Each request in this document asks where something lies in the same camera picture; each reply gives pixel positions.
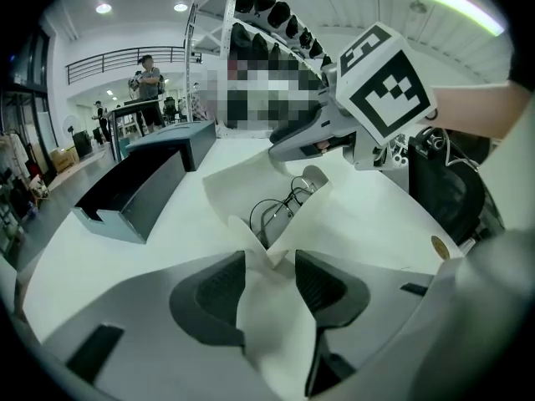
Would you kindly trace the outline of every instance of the white table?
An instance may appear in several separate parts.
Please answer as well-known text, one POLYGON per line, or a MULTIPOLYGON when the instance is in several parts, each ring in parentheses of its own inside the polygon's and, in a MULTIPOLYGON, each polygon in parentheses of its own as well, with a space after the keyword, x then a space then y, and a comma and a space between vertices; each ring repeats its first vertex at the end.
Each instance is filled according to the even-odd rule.
MULTIPOLYGON (((270 146, 268 140, 218 140, 197 172, 177 186, 145 245, 87 231, 71 213, 58 228, 35 269, 23 305, 38 340, 119 282, 202 256, 235 251, 229 229, 215 216, 202 179, 270 146)), ((434 273, 441 264, 431 236, 452 257, 461 256, 442 228, 397 185, 377 171, 358 172, 341 151, 314 160, 289 162, 300 175, 318 166, 332 181, 332 211, 309 236, 309 248, 413 272, 434 273)))

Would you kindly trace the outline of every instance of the railing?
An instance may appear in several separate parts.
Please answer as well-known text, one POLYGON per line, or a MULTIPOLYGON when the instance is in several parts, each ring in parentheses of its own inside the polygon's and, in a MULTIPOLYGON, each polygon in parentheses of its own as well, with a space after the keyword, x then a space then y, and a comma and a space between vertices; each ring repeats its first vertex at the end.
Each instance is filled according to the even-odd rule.
MULTIPOLYGON (((69 84, 104 71, 137 65, 143 55, 152 55, 155 63, 183 63, 186 51, 179 46, 151 46, 101 53, 66 66, 69 84)), ((202 53, 191 52, 190 62, 202 63, 202 53)))

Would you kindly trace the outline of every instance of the fan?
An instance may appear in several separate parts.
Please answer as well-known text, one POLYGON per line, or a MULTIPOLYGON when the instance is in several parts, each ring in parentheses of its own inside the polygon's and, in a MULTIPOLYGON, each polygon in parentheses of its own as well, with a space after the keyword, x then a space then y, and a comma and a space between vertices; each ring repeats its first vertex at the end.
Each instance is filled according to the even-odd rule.
POLYGON ((64 134, 65 136, 73 136, 81 130, 80 121, 76 116, 67 116, 64 120, 64 134))

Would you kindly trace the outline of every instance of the man in gray shirt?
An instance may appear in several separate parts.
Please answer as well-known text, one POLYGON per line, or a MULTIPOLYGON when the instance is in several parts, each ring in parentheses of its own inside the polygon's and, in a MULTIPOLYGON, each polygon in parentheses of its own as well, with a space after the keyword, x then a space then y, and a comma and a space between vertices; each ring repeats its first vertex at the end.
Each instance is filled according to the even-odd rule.
MULTIPOLYGON (((160 70, 154 66, 154 61, 150 55, 145 55, 139 61, 145 71, 141 73, 140 98, 158 99, 158 83, 160 82, 160 70)), ((154 130, 154 125, 161 126, 160 106, 156 103, 154 108, 143 110, 143 119, 149 132, 154 130)))

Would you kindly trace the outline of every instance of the desk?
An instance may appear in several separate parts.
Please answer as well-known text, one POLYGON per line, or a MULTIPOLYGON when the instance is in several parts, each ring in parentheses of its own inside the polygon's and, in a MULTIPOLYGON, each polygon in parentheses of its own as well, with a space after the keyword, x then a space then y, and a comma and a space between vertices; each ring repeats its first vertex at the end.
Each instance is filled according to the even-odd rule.
MULTIPOLYGON (((149 107, 158 105, 160 101, 162 101, 162 99, 152 99, 150 101, 140 101, 139 103, 128 104, 123 107, 119 107, 118 109, 113 109, 106 115, 106 119, 108 119, 108 121, 110 122, 109 125, 113 127, 113 129, 110 130, 110 135, 113 135, 114 137, 111 142, 111 149, 114 152, 114 156, 117 156, 117 162, 121 162, 123 160, 123 158, 120 155, 119 140, 117 138, 117 132, 118 132, 117 118, 126 116, 128 114, 135 114, 138 111, 143 111, 144 109, 148 109, 149 107)), ((137 129, 141 133, 141 127, 138 126, 137 129)))
MULTIPOLYGON (((202 179, 267 149, 269 140, 217 140, 197 172, 187 173, 169 199, 145 245, 97 236, 70 213, 58 228, 35 269, 23 305, 38 340, 96 297, 130 277, 234 252, 226 226, 211 210, 202 179)), ((325 217, 325 230, 308 236, 307 248, 377 266, 434 273, 441 264, 431 244, 439 236, 451 257, 461 256, 449 236, 410 196, 379 171, 358 172, 341 150, 313 160, 289 162, 300 175, 318 166, 332 181, 338 217, 325 217)))

